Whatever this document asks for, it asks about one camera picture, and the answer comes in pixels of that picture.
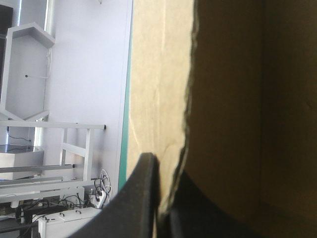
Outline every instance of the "cardboard box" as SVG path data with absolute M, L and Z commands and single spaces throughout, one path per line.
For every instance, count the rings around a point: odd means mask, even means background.
M 134 2 L 128 175 L 157 154 L 161 216 L 185 168 L 260 234 L 317 235 L 316 11 L 314 0 Z

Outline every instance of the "black cable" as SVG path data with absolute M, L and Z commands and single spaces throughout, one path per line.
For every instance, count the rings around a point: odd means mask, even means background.
M 8 136 L 9 136 L 10 138 L 13 138 L 13 139 L 22 139 L 22 140 L 25 140 L 25 141 L 28 141 L 28 142 L 32 142 L 32 140 L 27 140 L 27 139 L 25 139 L 25 138 L 23 138 L 23 137 L 15 137 L 15 136 L 10 135 L 10 133 L 9 133 L 9 126 L 6 127 L 6 131 L 7 131 Z

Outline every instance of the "black object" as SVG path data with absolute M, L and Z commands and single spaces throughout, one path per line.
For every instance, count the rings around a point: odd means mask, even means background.
M 171 238 L 260 238 L 210 202 L 184 172 L 167 218 Z
M 13 8 L 0 5 L 0 87 L 2 87 L 3 58 L 5 36 L 8 28 L 12 27 Z
M 14 227 L 7 227 L 7 228 L 0 228 L 0 234 L 2 233 L 8 233 L 8 232 L 14 232 L 14 231 L 25 231 L 31 227 L 37 227 L 39 225 L 39 222 L 34 222 L 31 225 L 17 225 Z
M 6 35 L 12 27 L 13 8 L 0 5 L 0 34 Z
M 152 238 L 159 195 L 158 168 L 153 154 L 142 154 L 117 196 L 71 238 Z

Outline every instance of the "power strip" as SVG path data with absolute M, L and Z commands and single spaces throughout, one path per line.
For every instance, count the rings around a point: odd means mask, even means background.
M 106 200 L 106 192 L 105 191 L 101 191 L 101 195 L 99 196 L 99 194 L 96 194 L 96 196 L 93 197 L 91 203 L 94 204 L 94 206 L 98 209 L 102 209 L 103 204 L 105 203 Z

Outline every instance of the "green strip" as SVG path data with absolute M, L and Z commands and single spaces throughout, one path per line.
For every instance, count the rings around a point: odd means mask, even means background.
M 130 95 L 130 76 L 131 76 L 132 19 L 133 19 L 133 16 L 131 17 L 128 71 L 127 71 L 127 81 L 126 81 L 126 86 L 125 86 L 123 128 L 122 128 L 122 141 L 121 141 L 121 156 L 120 156 L 119 183 L 118 183 L 118 189 L 119 190 L 121 190 L 121 188 L 124 186 L 124 184 L 126 182 L 126 175 L 127 175 L 128 133 L 129 133 L 129 95 Z

